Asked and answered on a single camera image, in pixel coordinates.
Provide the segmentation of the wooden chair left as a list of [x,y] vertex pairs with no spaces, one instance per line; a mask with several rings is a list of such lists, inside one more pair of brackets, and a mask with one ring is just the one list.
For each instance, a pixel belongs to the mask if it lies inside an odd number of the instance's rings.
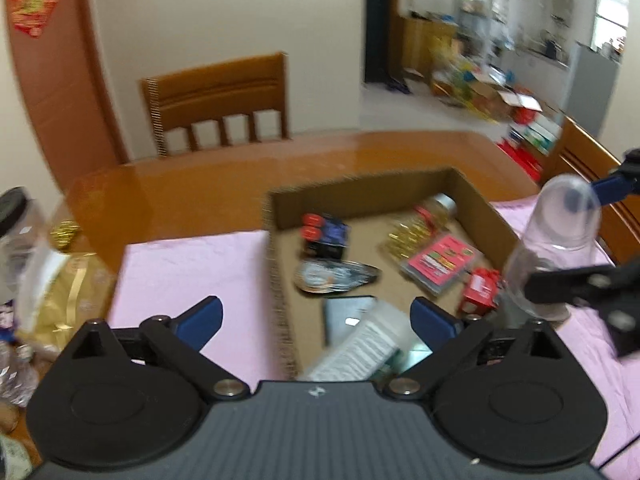
[[256,115],[276,112],[280,138],[291,137],[288,122],[288,57],[283,52],[237,58],[190,70],[182,70],[139,81],[148,113],[152,138],[160,157],[169,155],[166,134],[180,129],[186,146],[194,153],[201,149],[194,126],[214,122],[218,143],[231,145],[224,120],[231,116],[246,119],[248,140],[259,143]]

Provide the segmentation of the clear jar black lid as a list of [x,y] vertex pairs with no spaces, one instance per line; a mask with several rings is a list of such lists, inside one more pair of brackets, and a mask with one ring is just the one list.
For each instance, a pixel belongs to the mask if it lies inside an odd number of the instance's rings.
[[12,307],[27,263],[46,229],[46,218],[26,188],[1,194],[1,305]]

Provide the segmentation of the silver correction tape dispenser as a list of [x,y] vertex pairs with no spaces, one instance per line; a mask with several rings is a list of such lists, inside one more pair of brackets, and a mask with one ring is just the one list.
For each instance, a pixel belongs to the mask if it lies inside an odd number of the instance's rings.
[[352,261],[304,260],[294,275],[294,285],[308,295],[344,294],[378,280],[381,270]]

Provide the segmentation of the wooden chair right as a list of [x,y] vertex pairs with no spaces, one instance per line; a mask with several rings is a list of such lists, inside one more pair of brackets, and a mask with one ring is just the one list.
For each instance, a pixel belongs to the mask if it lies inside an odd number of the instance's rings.
[[[542,165],[539,185],[558,174],[578,174],[589,182],[606,177],[620,162],[572,118],[565,117],[558,140]],[[615,263],[638,257],[640,200],[631,196],[602,209],[599,236]]]

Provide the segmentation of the wooden cabinet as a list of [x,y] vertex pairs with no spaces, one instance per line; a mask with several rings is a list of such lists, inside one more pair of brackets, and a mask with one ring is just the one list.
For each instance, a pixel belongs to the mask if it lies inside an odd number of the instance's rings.
[[454,23],[403,18],[401,68],[430,81],[434,67],[450,50],[457,31]]

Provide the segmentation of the clear plastic bottle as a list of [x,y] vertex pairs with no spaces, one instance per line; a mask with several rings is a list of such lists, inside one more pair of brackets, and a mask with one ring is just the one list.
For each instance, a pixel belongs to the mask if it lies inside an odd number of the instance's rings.
[[509,325],[531,318],[562,323],[570,317],[566,304],[532,304],[524,296],[524,286],[536,271],[591,266],[600,222],[600,202],[581,177],[560,174],[544,185],[503,269],[500,306]]

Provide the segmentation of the black toy with red wheels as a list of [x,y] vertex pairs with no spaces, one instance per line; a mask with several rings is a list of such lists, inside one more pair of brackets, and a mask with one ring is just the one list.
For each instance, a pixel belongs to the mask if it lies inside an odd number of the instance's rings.
[[350,227],[330,214],[304,214],[300,235],[307,258],[341,261],[344,258]]

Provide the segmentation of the grey refrigerator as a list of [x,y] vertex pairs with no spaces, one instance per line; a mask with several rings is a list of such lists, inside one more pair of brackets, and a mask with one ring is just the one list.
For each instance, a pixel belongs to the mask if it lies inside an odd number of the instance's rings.
[[619,70],[619,62],[585,44],[574,44],[561,110],[595,139],[600,136]]

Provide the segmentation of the brown wooden door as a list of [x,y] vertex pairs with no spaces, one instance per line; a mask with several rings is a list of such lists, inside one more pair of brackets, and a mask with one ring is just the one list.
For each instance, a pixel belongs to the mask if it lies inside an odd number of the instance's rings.
[[60,0],[38,39],[16,30],[6,4],[18,84],[55,183],[129,162],[106,90],[90,0]]

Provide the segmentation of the open cardboard boxes on floor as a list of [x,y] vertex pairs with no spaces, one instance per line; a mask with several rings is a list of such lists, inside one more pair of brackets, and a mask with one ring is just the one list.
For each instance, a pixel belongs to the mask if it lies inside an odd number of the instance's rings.
[[515,92],[487,74],[473,74],[469,89],[474,110],[496,122],[527,125],[542,112],[533,96]]

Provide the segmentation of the gold wrapped candy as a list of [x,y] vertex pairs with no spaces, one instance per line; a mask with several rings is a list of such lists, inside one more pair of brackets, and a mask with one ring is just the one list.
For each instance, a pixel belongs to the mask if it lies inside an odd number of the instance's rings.
[[66,252],[80,233],[80,226],[74,220],[63,220],[50,229],[50,242],[59,252]]

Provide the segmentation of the white labelled tube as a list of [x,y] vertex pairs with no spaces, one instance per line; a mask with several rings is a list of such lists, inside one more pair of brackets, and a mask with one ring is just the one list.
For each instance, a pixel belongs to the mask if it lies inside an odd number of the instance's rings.
[[408,314],[386,301],[378,301],[298,380],[361,382],[384,379],[408,370],[431,354],[432,350],[413,333]]

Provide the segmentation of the wooden chair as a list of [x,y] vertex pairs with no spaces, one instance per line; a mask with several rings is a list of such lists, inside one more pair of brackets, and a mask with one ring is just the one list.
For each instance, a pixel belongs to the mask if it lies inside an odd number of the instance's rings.
[[166,134],[180,129],[186,146],[194,153],[201,149],[194,126],[214,122],[218,143],[231,145],[224,120],[231,116],[246,119],[248,140],[259,143],[256,115],[276,112],[280,138],[291,137],[288,122],[288,57],[283,52],[237,58],[190,70],[182,70],[139,81],[148,113],[152,138],[160,157],[169,155]]
[[[542,165],[539,185],[558,174],[578,174],[589,182],[606,177],[620,162],[572,118],[565,117],[558,140]],[[631,196],[602,209],[599,236],[615,263],[638,257],[640,200]]]

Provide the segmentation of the black rectangular device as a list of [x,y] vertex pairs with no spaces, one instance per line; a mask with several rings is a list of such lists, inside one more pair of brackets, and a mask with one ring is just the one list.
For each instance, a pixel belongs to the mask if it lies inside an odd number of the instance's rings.
[[326,348],[344,340],[371,310],[375,296],[334,296],[322,301],[324,345]]

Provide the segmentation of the red door decoration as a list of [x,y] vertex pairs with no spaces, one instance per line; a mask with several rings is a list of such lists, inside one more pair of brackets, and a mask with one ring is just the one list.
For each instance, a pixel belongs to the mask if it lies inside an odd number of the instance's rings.
[[60,0],[11,0],[10,22],[19,32],[38,39]]

